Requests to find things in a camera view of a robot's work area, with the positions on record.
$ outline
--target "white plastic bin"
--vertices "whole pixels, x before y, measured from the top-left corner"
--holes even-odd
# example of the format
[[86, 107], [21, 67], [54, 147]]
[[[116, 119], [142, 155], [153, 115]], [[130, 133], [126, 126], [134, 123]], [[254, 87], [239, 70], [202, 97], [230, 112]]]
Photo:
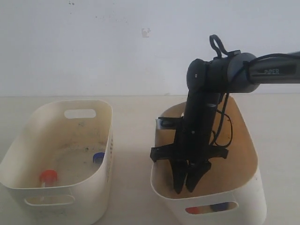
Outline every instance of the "white plastic bin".
[[[169, 108], [162, 116], [180, 117], [185, 104]], [[211, 159], [211, 170], [202, 177], [194, 192], [190, 193], [184, 187], [179, 195], [176, 194], [168, 160], [159, 160], [152, 166], [153, 190], [183, 225], [262, 225], [266, 219], [267, 207], [257, 154], [232, 97], [228, 99], [226, 114], [233, 125], [228, 158]], [[217, 130], [219, 121], [217, 113], [214, 130]], [[174, 134], [174, 130], [156, 129], [155, 146], [173, 143]], [[226, 144], [230, 136], [230, 122], [224, 119], [217, 143]], [[226, 210], [212, 210], [225, 203], [228, 204]]]
[[[113, 162], [112, 108], [100, 100], [60, 101], [37, 109], [0, 165], [0, 181], [32, 224], [91, 225], [108, 205]], [[101, 166], [93, 155], [105, 152]], [[39, 175], [52, 169], [55, 187]]]

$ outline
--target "blue cap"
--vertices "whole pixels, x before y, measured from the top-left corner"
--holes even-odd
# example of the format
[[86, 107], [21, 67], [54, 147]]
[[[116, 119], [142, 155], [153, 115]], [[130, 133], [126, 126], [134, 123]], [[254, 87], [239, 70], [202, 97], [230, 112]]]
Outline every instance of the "blue cap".
[[104, 158], [104, 152], [98, 152], [93, 156], [93, 163], [100, 164]]

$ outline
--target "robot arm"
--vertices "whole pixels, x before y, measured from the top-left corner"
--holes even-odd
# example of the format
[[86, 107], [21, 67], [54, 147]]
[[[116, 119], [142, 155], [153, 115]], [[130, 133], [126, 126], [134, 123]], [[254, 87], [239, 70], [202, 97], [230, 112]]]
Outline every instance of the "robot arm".
[[[212, 61], [196, 59], [187, 69], [188, 96], [183, 117], [157, 119], [158, 127], [176, 132], [174, 143], [151, 148], [150, 158], [153, 162], [169, 160], [173, 188], [178, 194], [184, 185], [193, 192], [212, 166], [209, 159], [227, 158], [226, 148], [231, 140], [225, 146], [217, 145], [216, 140], [227, 116], [225, 108], [230, 93], [250, 93], [262, 83], [300, 83], [300, 52], [258, 58], [240, 50], [227, 52], [216, 35], [210, 36], [210, 45], [217, 57]], [[219, 111], [224, 95], [223, 109]], [[221, 114], [221, 120], [215, 132], [212, 127], [216, 113]]]

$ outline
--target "table surface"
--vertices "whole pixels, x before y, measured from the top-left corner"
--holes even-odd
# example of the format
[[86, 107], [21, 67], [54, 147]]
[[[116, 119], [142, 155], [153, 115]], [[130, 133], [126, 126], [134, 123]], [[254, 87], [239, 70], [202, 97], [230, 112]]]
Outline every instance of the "table surface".
[[[235, 94], [259, 156], [268, 215], [265, 225], [298, 224], [300, 94]], [[113, 107], [115, 161], [109, 207], [95, 225], [179, 225], [150, 186], [155, 119], [186, 96], [0, 97], [0, 160], [30, 115], [58, 100], [100, 99]], [[4, 187], [0, 223], [29, 225]]]

